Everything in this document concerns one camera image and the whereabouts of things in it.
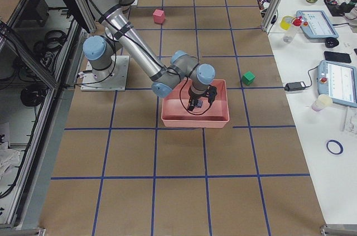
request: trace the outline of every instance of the blue ring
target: blue ring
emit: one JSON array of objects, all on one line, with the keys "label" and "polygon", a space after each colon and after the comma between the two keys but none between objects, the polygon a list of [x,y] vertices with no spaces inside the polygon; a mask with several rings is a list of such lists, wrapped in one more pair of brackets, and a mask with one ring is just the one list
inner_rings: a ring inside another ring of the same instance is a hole
[{"label": "blue ring", "polygon": [[[330,148],[329,148],[329,143],[330,143],[330,142],[336,143],[336,144],[340,147],[340,152],[333,152],[333,151],[331,151]],[[341,144],[340,142],[338,142],[337,140],[333,140],[333,139],[330,139],[330,140],[326,143],[326,148],[327,148],[327,150],[328,150],[330,153],[332,153],[333,155],[340,155],[340,154],[343,153],[343,151],[344,151],[344,148],[343,148],[342,144]]]}]

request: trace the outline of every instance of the plastic cup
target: plastic cup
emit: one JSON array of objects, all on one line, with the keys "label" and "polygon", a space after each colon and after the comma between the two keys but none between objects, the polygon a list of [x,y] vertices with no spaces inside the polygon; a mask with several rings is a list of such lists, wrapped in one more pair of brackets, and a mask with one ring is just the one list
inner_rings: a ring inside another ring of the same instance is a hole
[{"label": "plastic cup", "polygon": [[319,112],[331,105],[332,105],[332,98],[330,98],[328,95],[319,95],[315,100],[315,102],[311,105],[311,108],[314,111]]}]

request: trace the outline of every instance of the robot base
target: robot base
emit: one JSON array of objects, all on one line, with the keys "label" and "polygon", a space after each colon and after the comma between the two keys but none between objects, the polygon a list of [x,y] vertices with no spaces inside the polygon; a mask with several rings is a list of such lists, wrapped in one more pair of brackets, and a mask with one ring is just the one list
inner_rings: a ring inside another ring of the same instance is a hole
[{"label": "robot base", "polygon": [[[90,63],[87,63],[86,70],[91,70],[92,67]],[[95,84],[98,81],[92,73],[85,74],[83,77],[83,82],[81,86],[82,91],[125,91],[127,76],[129,69],[129,56],[118,56],[117,62],[115,63],[115,69],[113,71],[113,76],[108,77],[104,81]]]}]

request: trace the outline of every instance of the pink bin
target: pink bin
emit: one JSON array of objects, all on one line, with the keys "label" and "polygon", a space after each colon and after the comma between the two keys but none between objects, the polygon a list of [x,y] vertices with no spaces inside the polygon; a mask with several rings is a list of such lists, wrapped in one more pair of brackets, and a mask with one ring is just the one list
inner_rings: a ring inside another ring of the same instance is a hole
[{"label": "pink bin", "polygon": [[154,22],[157,24],[163,24],[165,21],[165,12],[163,10],[156,9],[152,16],[154,18]]},{"label": "pink bin", "polygon": [[[185,107],[189,103],[189,87],[191,79],[181,92],[181,99]],[[192,115],[183,108],[180,101],[180,89],[185,80],[180,82],[174,90],[163,99],[161,119],[167,127],[199,127],[199,128],[223,128],[229,122],[228,100],[225,80],[213,80],[211,85],[217,87],[217,96],[212,107],[203,115]],[[208,99],[203,100],[202,108],[194,109],[193,113],[201,113],[208,107]]]}]

